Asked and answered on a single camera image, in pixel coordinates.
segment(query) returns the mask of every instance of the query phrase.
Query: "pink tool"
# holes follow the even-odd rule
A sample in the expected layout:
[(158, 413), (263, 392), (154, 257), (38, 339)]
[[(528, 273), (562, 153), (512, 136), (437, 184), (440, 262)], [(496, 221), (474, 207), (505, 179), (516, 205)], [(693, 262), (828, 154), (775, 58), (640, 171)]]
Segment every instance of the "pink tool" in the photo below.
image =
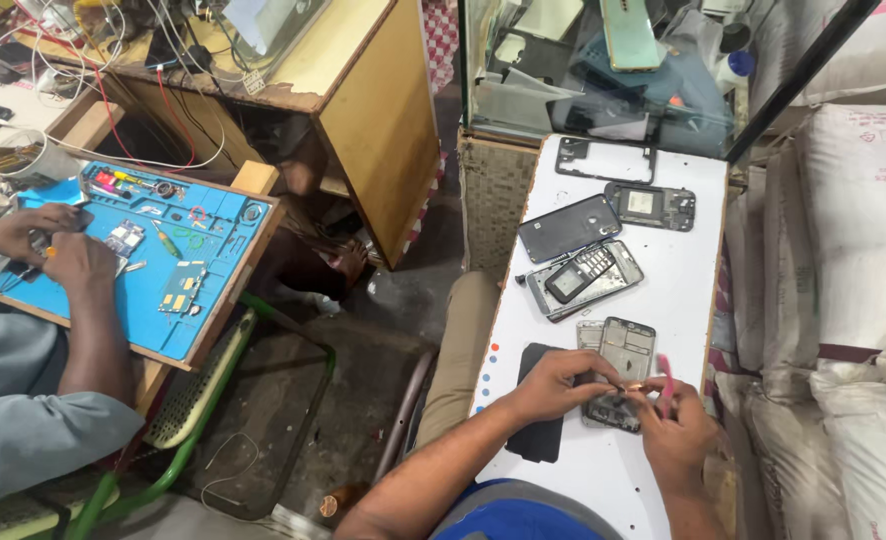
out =
[(666, 386), (660, 392), (660, 395), (665, 397), (661, 412), (663, 412), (663, 418), (669, 418), (669, 406), (673, 401), (673, 373), (669, 369), (669, 358), (665, 354), (656, 355), (656, 369), (666, 376)]

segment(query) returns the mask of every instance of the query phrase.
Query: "green phone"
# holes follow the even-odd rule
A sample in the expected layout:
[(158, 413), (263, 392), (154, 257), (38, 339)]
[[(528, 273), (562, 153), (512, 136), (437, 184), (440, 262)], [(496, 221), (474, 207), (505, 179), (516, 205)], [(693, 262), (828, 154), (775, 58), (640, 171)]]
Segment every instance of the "green phone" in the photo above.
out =
[(599, 0), (603, 30), (616, 71), (653, 71), (660, 67), (645, 0)]

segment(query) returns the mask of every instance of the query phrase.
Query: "red cable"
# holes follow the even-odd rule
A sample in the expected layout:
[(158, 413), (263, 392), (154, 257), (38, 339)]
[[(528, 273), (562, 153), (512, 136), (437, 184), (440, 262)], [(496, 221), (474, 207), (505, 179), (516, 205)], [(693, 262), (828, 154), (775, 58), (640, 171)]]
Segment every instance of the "red cable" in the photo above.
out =
[[(36, 23), (37, 28), (39, 28), (44, 34), (46, 34), (54, 43), (57, 43), (58, 45), (63, 47), (65, 49), (65, 51), (67, 53), (69, 53), (70, 55), (76, 55), (76, 53), (73, 52), (72, 50), (70, 50), (69, 47), (65, 46), (65, 44), (63, 43), (62, 40), (56, 39), (55, 37), (53, 37), (52, 33), (50, 33), (45, 28), (43, 28), (42, 25), (40, 24), (40, 21), (37, 20), (35, 17), (33, 17), (33, 14), (28, 12), (28, 10), (26, 10), (26, 7), (22, 6), (22, 4), (20, 4), (18, 2), (18, 0), (14, 0), (14, 4), (16, 4), (17, 7), (19, 7), (22, 10), (22, 12), (25, 13), (26, 16), (31, 21)], [(139, 159), (136, 159), (135, 157), (133, 157), (133, 155), (130, 153), (130, 151), (126, 149), (126, 145), (123, 144), (123, 139), (121, 139), (119, 137), (119, 132), (116, 130), (116, 122), (113, 120), (113, 111), (110, 109), (110, 98), (106, 95), (106, 90), (103, 88), (103, 78), (100, 77), (100, 75), (99, 75), (99, 66), (96, 65), (96, 62), (87, 58), (85, 55), (79, 55), (79, 57), (84, 62), (89, 63), (89, 65), (92, 66), (92, 70), (96, 73), (96, 81), (99, 83), (99, 93), (103, 94), (103, 103), (106, 105), (106, 115), (107, 115), (107, 117), (110, 118), (110, 128), (113, 129), (113, 135), (116, 137), (116, 142), (119, 143), (119, 147), (122, 148), (123, 152), (126, 153), (126, 155), (130, 158), (130, 160), (135, 161), (138, 166), (146, 167), (147, 165), (145, 163), (142, 163), (139, 161)], [(192, 159), (186, 165), (191, 166)], [(177, 172), (177, 171), (185, 170), (185, 168), (186, 167), (183, 167), (180, 169), (173, 169), (173, 170), (169, 170), (169, 171), (165, 171), (165, 172)]]
[[(186, 135), (186, 138), (189, 140), (189, 163), (187, 166), (193, 165), (193, 160), (196, 159), (196, 143), (193, 142), (193, 137), (189, 135), (189, 129), (186, 129), (186, 126), (183, 124), (183, 120), (180, 120), (180, 117), (176, 115), (176, 112), (173, 110), (172, 104), (169, 104), (169, 98), (166, 97), (166, 88), (162, 85), (162, 69), (156, 70), (156, 79), (160, 81), (160, 92), (162, 94), (162, 101), (166, 102), (166, 108), (169, 109), (169, 113), (176, 119), (176, 123), (180, 125), (180, 129), (183, 130), (183, 133)], [(180, 169), (173, 169), (171, 171), (166, 171), (170, 173), (178, 173), (180, 171), (185, 171), (186, 167)]]

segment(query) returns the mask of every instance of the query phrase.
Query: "hand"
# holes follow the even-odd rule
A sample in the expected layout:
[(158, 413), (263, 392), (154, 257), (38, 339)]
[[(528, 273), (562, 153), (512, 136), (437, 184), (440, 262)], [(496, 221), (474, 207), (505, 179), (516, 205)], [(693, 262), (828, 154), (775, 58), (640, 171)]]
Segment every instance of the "hand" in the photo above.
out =
[(46, 258), (30, 245), (29, 232), (72, 232), (76, 229), (78, 213), (75, 206), (48, 202), (39, 208), (17, 210), (0, 218), (0, 255), (42, 267)]
[[(660, 418), (646, 394), (665, 386), (664, 376), (648, 378), (640, 391), (626, 392), (626, 397), (638, 406), (642, 448), (656, 484), (664, 495), (690, 495), (694, 489), (702, 490), (703, 461), (719, 426), (703, 410), (696, 389), (677, 379), (673, 383), (670, 419)], [(666, 399), (660, 397), (657, 402)]]
[(57, 232), (53, 247), (56, 254), (45, 260), (42, 271), (67, 293), (113, 286), (116, 253), (103, 242), (82, 232)]
[[(590, 370), (612, 384), (590, 382), (573, 387), (573, 379)], [(596, 396), (615, 392), (613, 385), (620, 383), (616, 368), (595, 350), (550, 350), (501, 401), (525, 426), (559, 418)]]

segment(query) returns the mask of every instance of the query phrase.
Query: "grey shirt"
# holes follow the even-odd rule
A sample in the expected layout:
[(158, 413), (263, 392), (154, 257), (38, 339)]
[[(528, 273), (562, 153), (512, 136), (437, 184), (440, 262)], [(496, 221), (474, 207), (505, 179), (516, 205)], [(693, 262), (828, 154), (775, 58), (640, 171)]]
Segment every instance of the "grey shirt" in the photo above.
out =
[(109, 396), (55, 395), (66, 358), (55, 325), (0, 314), (0, 498), (108, 456), (143, 425)]

